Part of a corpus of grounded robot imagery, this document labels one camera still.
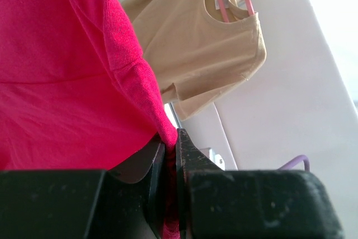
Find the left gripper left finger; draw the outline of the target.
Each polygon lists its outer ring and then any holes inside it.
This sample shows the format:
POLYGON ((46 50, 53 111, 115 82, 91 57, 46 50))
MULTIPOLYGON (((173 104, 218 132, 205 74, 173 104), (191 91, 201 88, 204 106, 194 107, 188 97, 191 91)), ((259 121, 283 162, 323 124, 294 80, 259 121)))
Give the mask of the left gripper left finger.
POLYGON ((165 146, 110 170, 1 172, 2 238, 161 238, 165 146))

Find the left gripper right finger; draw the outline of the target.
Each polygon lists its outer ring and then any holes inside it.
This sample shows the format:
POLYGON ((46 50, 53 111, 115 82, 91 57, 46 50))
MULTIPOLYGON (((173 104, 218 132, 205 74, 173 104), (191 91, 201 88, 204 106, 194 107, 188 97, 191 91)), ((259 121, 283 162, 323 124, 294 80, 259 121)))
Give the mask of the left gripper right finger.
POLYGON ((343 238, 324 185, 301 170, 224 171, 176 142, 181 238, 343 238))

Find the red t-shirt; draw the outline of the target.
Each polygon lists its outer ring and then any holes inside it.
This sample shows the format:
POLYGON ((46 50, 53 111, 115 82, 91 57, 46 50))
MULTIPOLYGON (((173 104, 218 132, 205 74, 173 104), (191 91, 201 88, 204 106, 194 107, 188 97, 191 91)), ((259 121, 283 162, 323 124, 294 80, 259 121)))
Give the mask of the red t-shirt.
POLYGON ((165 146, 161 238, 180 238, 177 130, 118 0, 1 0, 1 172, 110 170, 165 146))

